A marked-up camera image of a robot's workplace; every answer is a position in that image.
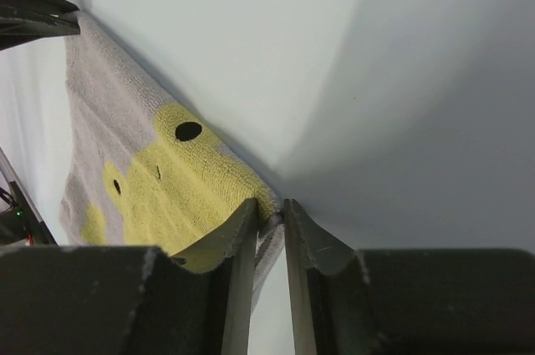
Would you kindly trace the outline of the pale green cloth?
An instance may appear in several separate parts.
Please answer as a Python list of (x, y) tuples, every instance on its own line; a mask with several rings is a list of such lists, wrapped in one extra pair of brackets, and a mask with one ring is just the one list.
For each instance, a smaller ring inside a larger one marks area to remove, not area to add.
[(254, 199), (258, 297), (283, 249), (280, 200), (90, 15), (76, 18), (80, 32), (65, 40), (73, 157), (59, 208), (69, 243), (175, 255)]

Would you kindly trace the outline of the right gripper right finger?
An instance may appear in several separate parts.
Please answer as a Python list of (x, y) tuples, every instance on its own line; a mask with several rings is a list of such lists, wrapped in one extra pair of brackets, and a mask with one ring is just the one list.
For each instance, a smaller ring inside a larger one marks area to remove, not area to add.
[(298, 354), (531, 354), (534, 256), (355, 250), (284, 203)]

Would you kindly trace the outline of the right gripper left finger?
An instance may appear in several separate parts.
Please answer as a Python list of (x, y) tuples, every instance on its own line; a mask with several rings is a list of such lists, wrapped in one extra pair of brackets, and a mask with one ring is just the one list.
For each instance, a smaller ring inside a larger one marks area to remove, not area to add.
[(257, 203), (174, 256), (155, 246), (7, 246), (4, 354), (244, 354)]

